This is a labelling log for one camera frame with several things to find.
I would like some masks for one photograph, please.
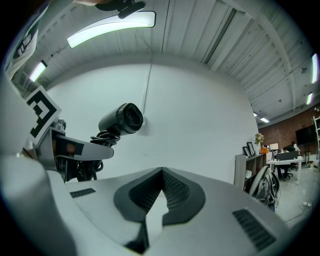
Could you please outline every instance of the black vent grille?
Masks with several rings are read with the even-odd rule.
[[[232,214],[258,251],[263,250],[276,241],[276,239],[246,209],[234,211]]]

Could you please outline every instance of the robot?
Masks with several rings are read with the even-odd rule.
[[[90,142],[67,137],[66,122],[55,120],[34,147],[37,160],[21,157],[37,117],[5,68],[37,18],[12,42],[0,70],[0,194],[28,243],[49,256],[246,256],[276,255],[282,249],[285,223],[231,184],[169,166],[97,179],[102,160],[116,154],[121,136],[142,126],[134,104],[104,116],[98,124],[101,132]],[[66,150],[68,144],[73,153]],[[73,178],[80,182],[68,182]],[[161,191],[168,213],[150,245],[146,215]]]

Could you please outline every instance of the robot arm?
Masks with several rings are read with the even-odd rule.
[[[134,134],[143,123],[143,115],[133,103],[125,103],[99,122],[100,132],[85,142],[66,136],[66,122],[54,121],[34,148],[37,159],[45,169],[58,171],[64,182],[77,178],[78,181],[96,180],[96,172],[103,169],[103,159],[112,158],[121,136]],[[74,151],[67,150],[72,145]]]

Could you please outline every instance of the white ceiling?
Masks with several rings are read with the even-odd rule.
[[[252,109],[270,124],[306,109],[313,49],[298,26],[272,1],[145,0],[154,11],[153,28],[126,29],[97,36],[75,48],[67,38],[114,12],[54,0],[41,20],[36,50],[15,75],[25,93],[44,88],[63,73],[90,61],[131,53],[170,54],[208,65],[240,81]],[[44,60],[48,67],[33,84],[28,75]],[[259,127],[265,124],[256,119]]]

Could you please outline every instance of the floor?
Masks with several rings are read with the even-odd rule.
[[[290,180],[280,180],[280,192],[278,193],[278,214],[292,228],[307,218],[313,207],[305,207],[304,202],[316,204],[320,192],[320,172],[317,168],[302,166],[300,183],[297,185],[297,171],[292,171]]]

